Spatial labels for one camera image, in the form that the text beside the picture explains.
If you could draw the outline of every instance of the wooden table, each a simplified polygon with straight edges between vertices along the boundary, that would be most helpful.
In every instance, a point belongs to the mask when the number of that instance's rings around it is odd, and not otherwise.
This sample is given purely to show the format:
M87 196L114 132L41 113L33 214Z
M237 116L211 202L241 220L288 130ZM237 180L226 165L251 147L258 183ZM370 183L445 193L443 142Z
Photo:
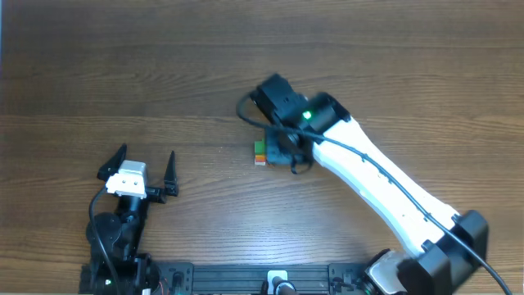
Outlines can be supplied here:
M328 91L430 193L480 211L489 262L522 291L523 1L3 4L0 292L77 292L96 172L122 143L152 184L177 152L180 196L151 207L142 240L154 259L328 263L399 247L323 168L253 165L263 133L234 106L273 72ZM479 270L461 292L499 288Z

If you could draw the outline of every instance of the black cable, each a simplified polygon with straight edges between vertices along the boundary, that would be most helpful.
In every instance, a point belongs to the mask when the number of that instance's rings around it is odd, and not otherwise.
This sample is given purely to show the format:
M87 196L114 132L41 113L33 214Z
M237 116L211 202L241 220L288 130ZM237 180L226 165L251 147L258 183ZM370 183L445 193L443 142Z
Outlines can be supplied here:
M486 270L488 273L490 273L490 275L493 277L493 279L495 279L495 281L499 284L499 286L503 289L504 293L506 295L510 295L512 294L512 292L509 290L509 287L508 285L506 285L506 283L504 282L504 280L500 277L499 274L497 274L497 272L484 260L482 259L482 257L480 257L473 249L471 249L463 240L461 240L459 237L457 237L455 234L453 234L451 231L449 231L449 229L447 229L446 227L444 227L438 220L436 220L432 215L431 213L429 213L428 211L426 211L426 209L424 209L424 207L422 205L420 205L419 202L417 202L417 200L411 195L411 193L409 193L403 186L402 184L399 183L399 181L397 179L395 179L395 177L393 177L393 175L391 175L386 169L384 169L380 164L378 164L377 162L375 162L370 156L368 156L368 154L366 153L363 153L361 151L359 151L358 149L354 148L354 147L350 147L344 143L341 143L335 139L331 139L331 138L327 138L323 135L319 135L319 134L315 134L315 133L312 133L312 132L308 132L308 131L304 131L304 130L301 130L301 129L295 129L295 128L288 128L288 127L284 127L284 126L276 126L276 125L267 125L267 124L264 124L264 123L260 123L260 122L257 122L255 120L252 120L252 119L249 119L247 118L246 116L244 116L244 113L243 113L243 107L245 105L245 102L250 99L250 96L249 95L246 95L244 98L242 98L238 104L237 104L237 116L244 120L245 122L249 123L250 125L253 125L255 127L259 127L259 128L262 128L262 129L266 129L266 130L272 130L272 131L279 131L279 132L284 132L286 134L299 134L299 135L302 135L306 138L311 138L311 139L320 139L320 140L323 140L323 141L327 141L329 143L333 143L333 144L336 144L342 148L345 148L347 149L348 151L350 152L353 152L354 154L358 155L359 157L362 157L362 160L363 161L368 161L370 162L373 166L375 166L378 171L383 174L384 176L386 176L388 178L388 180L390 181L390 183L394 184L414 205L415 207L420 211L422 212L422 214L424 215L424 217L426 217L429 221L431 221L434 225L436 225L436 227L438 227L440 230L442 230L445 234L447 234L450 238L452 238L456 243L458 243L464 250L466 250L466 252L471 255L475 261L477 261L479 264L481 264Z
M91 221L91 229L93 230L93 234L95 235L95 239L97 240L98 246L100 247L100 251L102 252L102 255L104 256L104 260L106 261L107 267L109 268L109 271L111 272L111 276L113 277L113 281L115 281L116 285L116 294L120 295L120 281L118 280L118 274L116 273L115 266L113 265L113 262L111 262L111 259L109 259L106 249L104 248L104 244L102 243L102 240L100 239L100 234L98 234L97 225L95 224L95 204L98 201L98 198L106 193L106 187L104 186L92 199L91 204L89 204L89 221Z

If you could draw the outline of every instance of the green block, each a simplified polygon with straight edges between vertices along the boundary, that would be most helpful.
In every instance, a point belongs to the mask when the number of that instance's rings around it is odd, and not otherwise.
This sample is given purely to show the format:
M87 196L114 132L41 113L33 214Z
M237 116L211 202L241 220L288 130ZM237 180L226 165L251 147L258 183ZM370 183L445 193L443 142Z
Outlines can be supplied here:
M265 141L261 140L255 142L255 155L264 155L265 154Z

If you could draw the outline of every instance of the wood grain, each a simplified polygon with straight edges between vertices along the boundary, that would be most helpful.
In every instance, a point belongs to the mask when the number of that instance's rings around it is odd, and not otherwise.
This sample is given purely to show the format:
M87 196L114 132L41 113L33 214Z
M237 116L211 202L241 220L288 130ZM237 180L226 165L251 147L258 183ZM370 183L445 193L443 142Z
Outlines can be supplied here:
M262 132L234 105L273 72L328 91L430 193L481 211L491 265L522 291L524 2L3 5L0 292L78 290L95 174L123 142L156 183L177 152L180 197L151 207L141 245L155 259L327 263L399 247L321 167L253 165ZM499 289L479 270L460 291Z

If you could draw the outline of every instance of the green indicator light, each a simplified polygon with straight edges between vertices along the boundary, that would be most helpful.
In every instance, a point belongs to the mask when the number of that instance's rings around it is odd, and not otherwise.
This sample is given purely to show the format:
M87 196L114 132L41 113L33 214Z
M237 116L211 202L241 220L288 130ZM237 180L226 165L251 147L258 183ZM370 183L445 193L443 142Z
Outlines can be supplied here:
M302 116L306 119L306 120L309 120L311 119L311 111L305 111L302 113Z

